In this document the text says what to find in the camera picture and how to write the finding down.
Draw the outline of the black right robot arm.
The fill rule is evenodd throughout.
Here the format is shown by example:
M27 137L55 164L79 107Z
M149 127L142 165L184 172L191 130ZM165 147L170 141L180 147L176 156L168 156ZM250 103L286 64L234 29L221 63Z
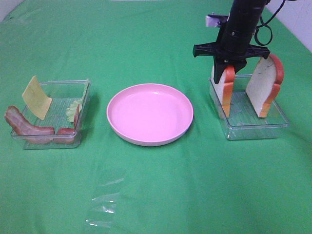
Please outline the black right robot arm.
M234 72L244 68L247 58L267 59L267 47L251 45L251 39L260 20L266 0L235 0L228 16L208 15L217 20L220 29L215 42L195 44L193 56L214 57L214 82L218 84L228 66Z

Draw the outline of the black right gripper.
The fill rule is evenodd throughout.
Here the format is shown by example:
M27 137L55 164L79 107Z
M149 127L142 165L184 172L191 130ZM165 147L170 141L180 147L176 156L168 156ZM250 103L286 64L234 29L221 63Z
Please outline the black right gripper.
M268 58L267 47L250 44L256 26L222 23L215 42L195 44L193 56L214 56L214 83L219 84L224 70L233 61L235 73L243 69L247 58Z

